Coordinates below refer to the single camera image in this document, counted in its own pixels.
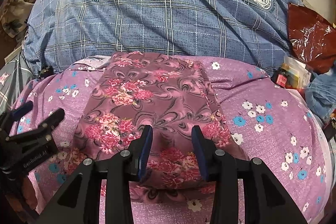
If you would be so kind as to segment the pink floral shirt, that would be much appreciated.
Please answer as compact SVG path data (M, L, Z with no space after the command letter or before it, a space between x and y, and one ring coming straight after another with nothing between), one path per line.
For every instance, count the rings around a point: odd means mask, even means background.
M199 173L191 130L238 159L234 142L203 64L159 53L116 53L98 80L72 141L72 159L109 159L139 138L145 126L153 143L140 182L130 184L134 202L186 201L215 190Z

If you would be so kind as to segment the grey striped pillow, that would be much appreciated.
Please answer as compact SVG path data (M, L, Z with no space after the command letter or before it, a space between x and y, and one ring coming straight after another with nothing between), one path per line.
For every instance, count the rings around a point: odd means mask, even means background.
M11 109L24 87L34 79L34 75L19 52L9 63L1 69L1 113Z

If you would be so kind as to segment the cream flat box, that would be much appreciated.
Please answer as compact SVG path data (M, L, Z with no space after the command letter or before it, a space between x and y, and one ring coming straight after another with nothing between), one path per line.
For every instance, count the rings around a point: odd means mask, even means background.
M22 50L22 46L16 47L11 53L9 53L5 58L5 64L8 64L12 59L14 59Z

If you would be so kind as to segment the purple floral bed sheet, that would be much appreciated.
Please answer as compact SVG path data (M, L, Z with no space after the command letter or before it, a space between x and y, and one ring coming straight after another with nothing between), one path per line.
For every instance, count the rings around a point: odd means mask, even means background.
M38 190L38 210L76 167L72 141L89 97L110 58L77 61L63 73L31 81L15 106L33 110L11 133L35 129L57 109L66 115L53 132L58 153L30 173ZM234 142L247 159L260 158L288 191L308 223L317 223L329 198L331 159L325 135L300 96L277 87L261 68L216 57L175 57L203 64ZM201 199L145 203L132 201L135 223L209 223L214 192Z

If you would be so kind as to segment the brown camouflage ruffled garment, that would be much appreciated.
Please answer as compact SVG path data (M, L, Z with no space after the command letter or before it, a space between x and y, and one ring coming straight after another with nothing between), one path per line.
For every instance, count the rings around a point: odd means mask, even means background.
M1 42L11 43L27 27L36 0L5 0L1 4Z

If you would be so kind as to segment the blue denim garment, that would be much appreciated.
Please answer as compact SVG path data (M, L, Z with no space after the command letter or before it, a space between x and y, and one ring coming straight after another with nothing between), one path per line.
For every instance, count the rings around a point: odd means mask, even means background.
M330 121L335 110L335 71L317 75L305 91L308 108L318 116L324 124Z

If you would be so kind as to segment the red plastic bag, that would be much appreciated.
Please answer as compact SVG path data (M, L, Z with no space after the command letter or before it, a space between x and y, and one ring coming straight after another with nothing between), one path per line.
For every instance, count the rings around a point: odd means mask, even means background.
M323 74L335 62L335 28L317 12L288 5L288 39L293 56L315 73Z

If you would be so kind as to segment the blue plaid quilt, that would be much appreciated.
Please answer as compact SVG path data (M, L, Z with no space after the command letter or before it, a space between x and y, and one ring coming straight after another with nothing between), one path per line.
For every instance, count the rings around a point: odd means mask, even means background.
M114 52L225 57L273 73L301 0L36 0L23 54L34 73Z

